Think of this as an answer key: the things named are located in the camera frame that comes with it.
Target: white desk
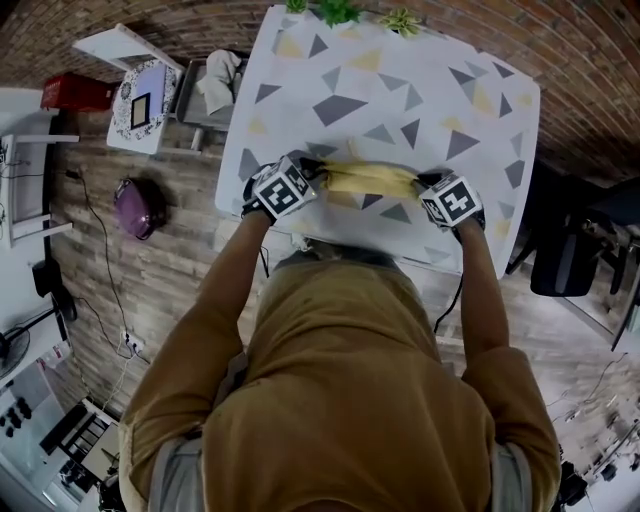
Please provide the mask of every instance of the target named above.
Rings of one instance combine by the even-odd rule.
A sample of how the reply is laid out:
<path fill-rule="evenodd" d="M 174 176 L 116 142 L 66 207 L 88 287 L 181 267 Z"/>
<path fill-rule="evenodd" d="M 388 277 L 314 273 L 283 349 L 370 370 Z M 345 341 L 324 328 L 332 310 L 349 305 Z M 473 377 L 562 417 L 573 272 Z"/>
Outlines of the white desk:
<path fill-rule="evenodd" d="M 330 28 L 311 11 L 269 9 L 236 101 L 216 206 L 238 215 L 249 177 L 294 151 L 415 173 L 445 166 L 479 191 L 502 276 L 527 198 L 540 89 L 461 41 L 428 29 L 405 40 L 377 21 L 364 13 Z M 462 270 L 458 242 L 415 201 L 322 190 L 276 229 Z"/>
<path fill-rule="evenodd" d="M 38 215 L 29 219 L 15 222 L 14 219 L 14 189 L 16 187 L 16 179 L 20 173 L 16 173 L 16 168 L 20 167 L 20 159 L 17 156 L 17 147 L 19 144 L 55 144 L 57 142 L 78 142 L 80 137 L 77 135 L 6 135 L 2 137 L 2 148 L 4 149 L 5 161 L 0 163 L 0 227 L 2 231 L 2 240 L 0 244 L 6 250 L 15 247 L 18 244 L 27 242 L 37 238 L 45 238 L 67 231 L 73 227 L 73 224 L 67 223 L 55 226 L 49 229 L 42 229 L 42 223 L 50 220 L 51 215 Z M 41 174 L 44 169 L 29 169 L 29 172 L 23 174 Z"/>

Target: black cable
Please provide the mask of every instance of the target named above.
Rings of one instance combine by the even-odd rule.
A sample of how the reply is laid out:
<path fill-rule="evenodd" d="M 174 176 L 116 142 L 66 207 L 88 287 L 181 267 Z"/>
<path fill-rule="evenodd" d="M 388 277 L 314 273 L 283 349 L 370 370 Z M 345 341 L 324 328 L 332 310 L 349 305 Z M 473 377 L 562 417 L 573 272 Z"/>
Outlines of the black cable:
<path fill-rule="evenodd" d="M 48 309 L 47 311 L 40 311 L 40 313 L 36 313 L 35 315 L 27 318 L 26 320 L 22 320 L 21 322 L 18 322 L 14 327 L 22 327 L 24 324 L 28 324 L 29 322 L 31 322 L 31 320 L 33 320 L 34 318 L 39 317 L 40 315 L 45 315 L 47 313 L 51 313 L 55 308 L 51 308 Z"/>
<path fill-rule="evenodd" d="M 586 489 L 585 489 L 584 493 L 587 496 L 587 500 L 589 501 L 589 506 L 591 507 L 592 512 L 596 512 L 596 509 L 593 508 L 593 503 L 591 503 L 591 497 L 589 496 L 589 493 L 587 492 Z"/>
<path fill-rule="evenodd" d="M 33 178 L 35 176 L 44 176 L 44 173 L 41 174 L 18 174 L 17 176 L 5 176 L 4 174 L 0 174 L 0 178 L 3 180 L 17 180 L 19 178 Z"/>
<path fill-rule="evenodd" d="M 136 354 L 133 357 L 137 357 L 138 359 L 142 359 L 145 363 L 147 363 L 149 366 L 151 366 L 151 361 L 146 360 L 144 357 L 142 357 L 140 354 Z"/>
<path fill-rule="evenodd" d="M 127 321 L 124 317 L 124 309 L 122 309 L 122 304 L 120 303 L 120 297 L 118 296 L 118 292 L 116 290 L 116 284 L 113 280 L 113 275 L 111 274 L 111 263 L 109 262 L 109 235 L 107 234 L 107 228 L 104 225 L 104 222 L 102 222 L 102 219 L 100 218 L 100 216 L 96 213 L 96 211 L 93 209 L 93 206 L 91 206 L 91 202 L 89 201 L 89 193 L 87 192 L 87 183 L 84 181 L 83 176 L 80 173 L 74 172 L 74 171 L 67 171 L 67 176 L 74 178 L 75 175 L 78 176 L 78 179 L 80 179 L 80 181 L 82 181 L 82 188 L 84 189 L 84 197 L 86 200 L 86 204 L 87 204 L 87 208 L 89 209 L 89 211 L 93 214 L 93 216 L 98 219 L 98 222 L 100 223 L 100 226 L 102 226 L 102 231 L 104 233 L 104 259 L 107 262 L 107 272 L 109 273 L 109 280 L 111 281 L 111 290 L 113 290 L 113 295 L 116 298 L 116 302 L 118 303 L 118 307 L 120 308 L 120 313 L 122 314 L 122 325 L 124 326 L 124 331 L 125 333 L 129 332 L 129 329 L 127 328 Z M 131 350 L 131 347 L 129 347 L 129 351 L 131 352 L 131 355 L 133 356 L 133 351 Z"/>
<path fill-rule="evenodd" d="M 593 391 L 591 391 L 591 393 L 589 393 L 589 396 L 587 398 L 585 398 L 581 402 L 582 404 L 587 403 L 589 401 L 589 398 L 591 398 L 593 396 L 593 394 L 596 392 L 596 389 L 598 389 L 598 386 L 600 386 L 600 383 L 602 382 L 602 379 L 604 378 L 604 374 L 609 369 L 609 366 L 611 366 L 612 364 L 618 364 L 620 361 L 622 361 L 624 359 L 624 357 L 626 355 L 627 355 L 627 353 L 625 352 L 624 354 L 622 354 L 622 357 L 620 359 L 618 359 L 617 361 L 609 361 L 609 364 L 604 367 L 604 370 L 602 370 L 602 373 L 600 374 L 600 379 L 598 379 L 598 383 L 596 384 L 596 387 L 593 388 Z"/>
<path fill-rule="evenodd" d="M 129 352 L 131 353 L 131 357 L 127 357 L 122 355 L 120 352 L 118 352 L 118 348 L 116 345 L 113 344 L 113 342 L 111 341 L 111 339 L 109 339 L 109 336 L 107 335 L 107 331 L 104 328 L 104 324 L 102 323 L 102 319 L 100 318 L 100 315 L 98 314 L 98 312 L 93 308 L 93 306 L 91 304 L 89 304 L 89 301 L 87 299 L 85 299 L 84 297 L 74 297 L 75 300 L 82 300 L 84 301 L 84 303 L 89 307 L 89 309 L 91 311 L 93 311 L 93 314 L 96 315 L 96 318 L 98 319 L 98 323 L 100 324 L 100 329 L 102 329 L 102 334 L 105 337 L 105 339 L 107 340 L 107 343 L 109 343 L 109 346 L 111 347 L 111 349 L 115 352 L 115 354 L 117 356 L 122 357 L 123 359 L 132 359 L 135 357 L 135 355 L 133 354 L 133 352 L 131 351 L 131 347 L 129 347 L 129 345 L 127 345 L 127 348 L 129 348 Z"/>
<path fill-rule="evenodd" d="M 436 320 L 435 326 L 433 328 L 433 334 L 436 334 L 438 332 L 438 327 L 440 326 L 440 322 L 442 322 L 442 320 L 444 320 L 444 318 L 451 313 L 451 311 L 453 311 L 453 308 L 456 305 L 456 302 L 458 302 L 458 297 L 460 297 L 460 292 L 462 291 L 462 279 L 464 278 L 464 275 L 460 276 L 460 284 L 458 284 L 458 289 L 456 290 L 456 294 L 453 297 L 453 300 L 451 301 L 451 305 L 447 308 L 447 310 L 440 315 L 440 318 L 438 318 Z"/>
<path fill-rule="evenodd" d="M 562 400 L 566 400 L 567 402 L 571 402 L 572 404 L 575 404 L 576 406 L 580 407 L 581 405 L 584 404 L 591 404 L 593 403 L 594 400 L 589 400 L 593 394 L 596 392 L 596 390 L 598 389 L 598 387 L 600 386 L 600 384 L 602 383 L 602 379 L 604 378 L 604 374 L 607 373 L 607 370 L 609 369 L 609 367 L 612 364 L 618 364 L 620 361 L 622 361 L 625 356 L 627 355 L 627 353 L 625 352 L 624 354 L 622 354 L 622 357 L 620 359 L 618 359 L 617 361 L 609 361 L 609 363 L 607 364 L 607 366 L 604 367 L 604 370 L 602 370 L 602 373 L 600 374 L 600 378 L 598 379 L 598 383 L 595 385 L 595 387 L 591 390 L 591 393 L 589 393 L 589 396 L 587 398 L 585 398 L 584 400 L 582 400 L 581 402 L 574 402 L 573 400 L 569 400 L 568 398 L 565 398 L 567 396 L 567 394 L 569 393 L 569 389 L 567 389 L 566 391 L 564 391 L 560 397 L 558 397 L 556 400 L 554 400 L 553 402 L 551 402 L 550 404 L 545 404 L 545 406 L 547 407 L 551 407 L 552 405 L 557 404 L 558 402 L 562 401 Z"/>
<path fill-rule="evenodd" d="M 4 220 L 7 218 L 7 212 L 2 203 L 0 203 L 0 207 L 2 207 L 2 213 L 0 213 L 0 240 L 2 240 L 4 238 Z"/>
<path fill-rule="evenodd" d="M 267 261 L 264 259 L 264 254 L 262 254 L 262 250 L 267 251 L 267 261 L 269 261 L 269 250 L 264 247 L 260 247 L 260 258 L 262 259 L 262 266 L 264 267 L 264 273 L 267 275 L 267 279 L 269 278 L 269 266 L 267 265 Z"/>

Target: yellow triangle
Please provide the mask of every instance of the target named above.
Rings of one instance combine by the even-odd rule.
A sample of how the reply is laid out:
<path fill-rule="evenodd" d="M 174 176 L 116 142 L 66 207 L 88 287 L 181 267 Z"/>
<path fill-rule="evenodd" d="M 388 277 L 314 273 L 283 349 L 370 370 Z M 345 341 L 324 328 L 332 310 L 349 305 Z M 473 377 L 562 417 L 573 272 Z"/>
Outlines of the yellow triangle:
<path fill-rule="evenodd" d="M 440 126 L 444 128 L 448 128 L 449 130 L 455 130 L 460 133 L 464 133 L 464 129 L 462 128 L 462 123 L 460 119 L 457 117 L 447 117 L 444 121 L 440 123 Z"/>
<path fill-rule="evenodd" d="M 533 98 L 531 97 L 531 94 L 527 93 L 527 94 L 523 94 L 522 96 L 520 96 L 518 98 L 518 102 L 530 107 L 533 104 Z"/>
<path fill-rule="evenodd" d="M 355 28 L 348 28 L 344 32 L 341 32 L 340 37 L 344 37 L 345 39 L 362 40 L 362 36 Z"/>
<path fill-rule="evenodd" d="M 493 110 L 493 105 L 491 105 L 491 101 L 489 100 L 487 93 L 484 92 L 484 87 L 482 87 L 478 83 L 476 83 L 475 90 L 473 91 L 473 106 L 476 107 L 480 112 L 484 112 L 487 115 L 496 115 L 496 112 L 495 110 Z"/>
<path fill-rule="evenodd" d="M 510 227 L 511 227 L 510 220 L 499 220 L 495 224 L 496 236 L 498 238 L 507 238 Z"/>
<path fill-rule="evenodd" d="M 327 192 L 327 202 L 331 204 L 337 204 L 346 208 L 360 209 L 360 205 L 355 198 L 349 192 Z"/>
<path fill-rule="evenodd" d="M 282 34 L 276 55 L 278 57 L 291 57 L 294 59 L 301 59 L 304 57 L 302 55 L 302 50 L 300 50 L 300 47 L 287 33 Z"/>
<path fill-rule="evenodd" d="M 249 125 L 249 133 L 253 133 L 255 135 L 266 135 L 267 128 L 264 123 L 260 121 L 257 117 L 254 117 Z"/>
<path fill-rule="evenodd" d="M 356 57 L 355 59 L 351 59 L 347 62 L 347 66 L 352 68 L 363 69 L 364 71 L 378 71 L 378 67 L 380 66 L 380 57 L 382 56 L 382 50 L 378 48 L 377 50 L 371 50 L 360 57 Z"/>

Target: potted plant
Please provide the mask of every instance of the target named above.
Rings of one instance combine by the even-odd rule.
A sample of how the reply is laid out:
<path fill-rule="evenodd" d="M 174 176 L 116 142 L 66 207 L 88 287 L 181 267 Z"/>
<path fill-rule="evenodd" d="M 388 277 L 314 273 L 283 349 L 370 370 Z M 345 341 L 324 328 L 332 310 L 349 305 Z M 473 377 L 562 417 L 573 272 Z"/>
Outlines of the potted plant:
<path fill-rule="evenodd" d="M 320 15 L 324 22 L 333 27 L 347 22 L 357 22 L 361 9 L 351 5 L 350 0 L 321 0 Z"/>
<path fill-rule="evenodd" d="M 420 32 L 420 18 L 412 16 L 406 7 L 393 9 L 380 20 L 380 24 L 402 37 L 413 37 Z"/>
<path fill-rule="evenodd" d="M 307 0 L 287 0 L 287 14 L 302 14 L 307 10 Z"/>

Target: gray triangle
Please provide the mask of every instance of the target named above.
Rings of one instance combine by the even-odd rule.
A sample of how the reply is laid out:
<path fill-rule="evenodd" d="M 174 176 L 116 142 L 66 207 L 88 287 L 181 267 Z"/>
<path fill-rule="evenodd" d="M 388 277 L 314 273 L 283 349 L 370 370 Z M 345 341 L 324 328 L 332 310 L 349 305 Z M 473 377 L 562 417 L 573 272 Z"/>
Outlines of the gray triangle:
<path fill-rule="evenodd" d="M 471 104 L 473 104 L 473 95 L 476 92 L 476 81 L 474 80 L 472 82 L 463 84 L 462 90 L 464 91 L 464 95 L 467 97 L 467 99 L 471 102 Z"/>
<path fill-rule="evenodd" d="M 475 78 L 471 75 L 467 75 L 466 73 L 458 71 L 457 69 L 449 68 L 449 71 L 451 71 L 451 73 L 453 74 L 453 78 L 455 78 L 456 82 L 458 82 L 460 85 L 464 85 L 467 82 L 471 82 L 471 80 L 475 80 Z"/>
<path fill-rule="evenodd" d="M 324 83 L 327 84 L 327 87 L 329 87 L 329 89 L 331 89 L 331 92 L 336 92 L 336 87 L 338 86 L 338 78 L 340 77 L 341 69 L 342 68 L 337 67 L 335 69 L 332 69 L 328 73 L 325 73 L 324 75 L 322 75 L 322 79 L 324 80 Z"/>
<path fill-rule="evenodd" d="M 247 181 L 259 168 L 260 164 L 256 160 L 256 157 L 253 156 L 251 150 L 244 149 L 242 151 L 242 158 L 240 158 L 240 171 L 238 172 L 240 179 L 242 181 Z"/>
<path fill-rule="evenodd" d="M 500 210 L 502 211 L 502 215 L 505 219 L 510 219 L 511 217 L 513 217 L 513 211 L 515 210 L 515 207 L 511 206 L 510 204 L 503 203 L 502 201 L 498 201 L 498 204 L 500 205 Z"/>
<path fill-rule="evenodd" d="M 369 130 L 364 134 L 364 137 L 369 137 L 370 139 L 379 140 L 381 142 L 388 142 L 389 144 L 395 144 L 391 138 L 389 130 L 387 130 L 383 124 L 376 126 L 373 130 Z"/>
<path fill-rule="evenodd" d="M 315 105 L 313 110 L 322 124 L 329 126 L 366 104 L 366 101 L 354 100 L 345 96 L 329 96 L 326 100 Z"/>
<path fill-rule="evenodd" d="M 394 76 L 389 76 L 389 75 L 383 75 L 382 73 L 378 73 L 378 76 L 382 78 L 384 85 L 386 85 L 387 89 L 389 89 L 390 91 L 395 91 L 396 89 L 399 89 L 403 85 L 406 85 L 409 83 L 406 80 L 402 80 L 401 78 L 396 78 Z"/>
<path fill-rule="evenodd" d="M 429 263 L 440 263 L 441 261 L 446 260 L 451 254 L 444 251 L 439 251 L 438 249 L 431 249 L 430 247 L 424 248 L 427 256 L 429 257 Z"/>
<path fill-rule="evenodd" d="M 407 212 L 403 208 L 402 204 L 398 203 L 395 206 L 392 206 L 388 210 L 383 211 L 380 214 L 381 217 L 386 217 L 387 219 L 393 219 L 400 222 L 404 222 L 406 224 L 411 224 L 411 219 L 407 215 Z"/>
<path fill-rule="evenodd" d="M 416 91 L 416 88 L 413 85 L 409 85 L 409 90 L 407 91 L 407 102 L 404 105 L 404 111 L 411 110 L 413 107 L 417 107 L 418 105 L 422 105 L 422 97 Z"/>
<path fill-rule="evenodd" d="M 497 63 L 493 63 L 493 65 L 496 67 L 496 69 L 498 70 L 498 73 L 500 73 L 500 76 L 502 78 L 508 78 L 511 75 L 513 75 L 513 71 L 509 71 L 507 68 L 505 68 L 504 66 L 501 66 L 500 64 Z"/>
<path fill-rule="evenodd" d="M 447 160 L 458 156 L 460 153 L 465 152 L 467 149 L 472 148 L 480 141 L 469 137 L 464 133 L 453 130 L 451 132 L 451 140 L 449 141 L 449 150 L 447 151 Z"/>
<path fill-rule="evenodd" d="M 329 47 L 324 43 L 320 36 L 316 35 L 313 39 L 313 44 L 311 45 L 311 51 L 309 52 L 309 58 L 318 55 L 320 52 L 325 51 Z"/>
<path fill-rule="evenodd" d="M 522 136 L 524 135 L 523 132 L 520 132 L 518 135 L 516 135 L 515 137 L 512 137 L 511 139 L 511 145 L 513 146 L 513 150 L 516 152 L 516 155 L 518 155 L 518 157 L 520 157 L 520 153 L 522 153 Z"/>
<path fill-rule="evenodd" d="M 522 183 L 522 174 L 524 173 L 524 161 L 516 160 L 505 169 L 511 188 L 518 188 Z"/>
<path fill-rule="evenodd" d="M 468 62 L 465 61 L 467 66 L 469 66 L 469 69 L 471 70 L 471 73 L 473 74 L 473 76 L 475 76 L 476 78 L 480 78 L 481 76 L 486 75 L 487 73 L 489 73 L 486 69 L 481 68 L 480 66 L 476 66 L 473 62 Z"/>
<path fill-rule="evenodd" d="M 504 117 L 507 114 L 510 114 L 511 112 L 513 112 L 513 109 L 511 108 L 511 105 L 509 105 L 507 98 L 503 94 L 502 99 L 500 100 L 500 116 L 499 117 Z"/>
<path fill-rule="evenodd" d="M 260 88 L 258 89 L 258 96 L 256 97 L 256 103 L 259 103 L 260 101 L 265 99 L 267 96 L 270 96 L 281 87 L 282 87 L 281 85 L 260 84 Z"/>
<path fill-rule="evenodd" d="M 297 24 L 297 21 L 290 20 L 289 18 L 285 18 L 282 20 L 282 28 L 284 28 L 285 30 Z"/>
<path fill-rule="evenodd" d="M 314 144 L 313 142 L 307 142 L 307 146 L 309 147 L 309 151 L 318 158 L 324 158 L 334 151 L 338 151 L 338 148 L 327 146 L 326 144 Z"/>
<path fill-rule="evenodd" d="M 282 29 L 278 30 L 278 33 L 276 34 L 276 37 L 273 41 L 273 46 L 271 46 L 271 51 L 275 54 L 278 53 L 278 46 L 280 45 L 280 39 L 282 39 L 283 32 L 284 30 Z"/>
<path fill-rule="evenodd" d="M 400 128 L 402 133 L 407 139 L 407 142 L 411 146 L 411 149 L 416 147 L 416 139 L 418 138 L 418 129 L 420 128 L 420 119 L 416 119 L 412 123 Z"/>
<path fill-rule="evenodd" d="M 364 196 L 364 201 L 362 201 L 362 209 L 364 210 L 365 208 L 368 208 L 373 203 L 380 201 L 380 199 L 382 199 L 382 196 L 378 194 L 366 194 Z"/>

